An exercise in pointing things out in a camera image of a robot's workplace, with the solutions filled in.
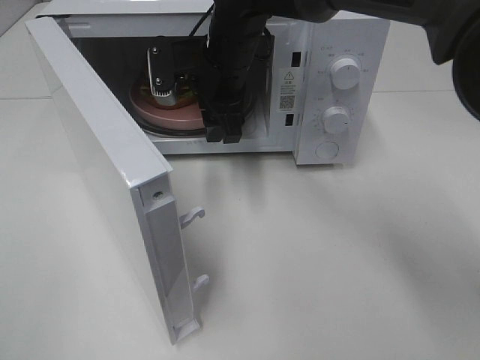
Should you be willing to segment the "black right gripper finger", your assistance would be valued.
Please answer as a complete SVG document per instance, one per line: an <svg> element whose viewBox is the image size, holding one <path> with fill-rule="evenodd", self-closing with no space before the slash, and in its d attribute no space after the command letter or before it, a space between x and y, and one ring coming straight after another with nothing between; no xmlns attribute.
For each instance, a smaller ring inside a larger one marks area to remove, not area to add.
<svg viewBox="0 0 480 360"><path fill-rule="evenodd" d="M242 97L221 99L200 97L200 109L208 143L235 144L242 138L245 123Z"/></svg>
<svg viewBox="0 0 480 360"><path fill-rule="evenodd" d="M178 37L172 42L174 71L190 73L206 59L207 37Z"/></svg>

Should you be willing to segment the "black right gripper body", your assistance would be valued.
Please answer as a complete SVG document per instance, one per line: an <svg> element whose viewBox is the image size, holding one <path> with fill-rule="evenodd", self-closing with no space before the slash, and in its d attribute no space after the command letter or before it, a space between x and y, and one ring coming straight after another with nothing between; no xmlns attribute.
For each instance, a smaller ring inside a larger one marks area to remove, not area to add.
<svg viewBox="0 0 480 360"><path fill-rule="evenodd" d="M245 99L248 74L254 60L267 61L272 54L269 33L211 33L205 57L205 97L215 112L234 107Z"/></svg>

